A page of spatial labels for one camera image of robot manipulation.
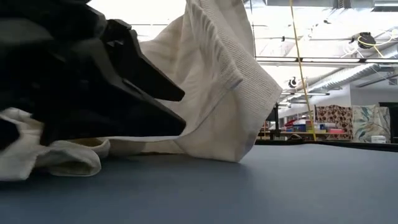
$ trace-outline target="blue table surface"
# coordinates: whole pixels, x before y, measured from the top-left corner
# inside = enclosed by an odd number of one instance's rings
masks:
[[[0,184],[0,223],[398,223],[398,154],[255,146],[239,163],[108,159],[94,177]]]

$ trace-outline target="folded fabric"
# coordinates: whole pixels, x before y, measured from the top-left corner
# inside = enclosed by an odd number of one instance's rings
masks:
[[[254,59],[242,1],[187,0],[185,14],[141,48],[186,93],[181,102],[161,101],[187,121],[180,136],[57,141],[44,147],[38,144],[41,124],[22,111],[7,110],[3,116],[18,124],[21,138],[0,153],[0,180],[26,179],[34,167],[55,175],[94,175],[108,154],[242,159],[282,91]]]

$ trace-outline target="wall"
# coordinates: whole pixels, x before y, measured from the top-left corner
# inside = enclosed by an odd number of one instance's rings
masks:
[[[310,98],[311,110],[313,106],[328,106],[328,105],[339,105],[339,106],[351,106],[350,97],[350,85],[342,86],[341,90],[329,91],[329,96],[313,96]],[[297,113],[303,113],[308,111],[306,104],[292,104],[291,108],[280,109],[279,117],[290,116]]]
[[[376,105],[379,102],[398,102],[398,91],[351,88],[352,105]]]

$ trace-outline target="ceiling pipe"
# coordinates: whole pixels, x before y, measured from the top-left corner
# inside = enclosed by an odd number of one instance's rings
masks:
[[[383,50],[382,54],[385,56],[385,58],[398,57],[398,44]],[[326,90],[326,91],[331,90],[332,88],[336,88],[338,86],[342,86],[351,83],[353,81],[359,80],[361,78],[373,75],[376,72],[381,71],[382,69],[383,66],[376,63],[360,65],[354,68],[345,68],[340,70],[339,72],[329,75],[326,78],[310,85],[307,89],[307,92],[318,91],[318,90]],[[284,101],[291,100],[297,97],[299,96],[296,95],[288,96],[287,98],[284,99]]]

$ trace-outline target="white cloth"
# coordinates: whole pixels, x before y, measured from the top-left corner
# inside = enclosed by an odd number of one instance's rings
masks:
[[[187,0],[185,14],[154,40],[141,43],[141,49],[186,93],[181,102],[161,101],[187,121],[181,136],[111,137],[96,147],[58,141],[43,147],[37,145],[38,135],[25,133],[0,155],[0,180],[25,179],[34,166],[50,167],[57,175],[93,175],[101,167],[98,154],[105,156],[108,150],[119,156],[169,152],[239,161],[254,145],[282,91],[254,59],[242,1]],[[21,129],[31,129],[20,122]],[[73,161],[86,166],[75,170]]]

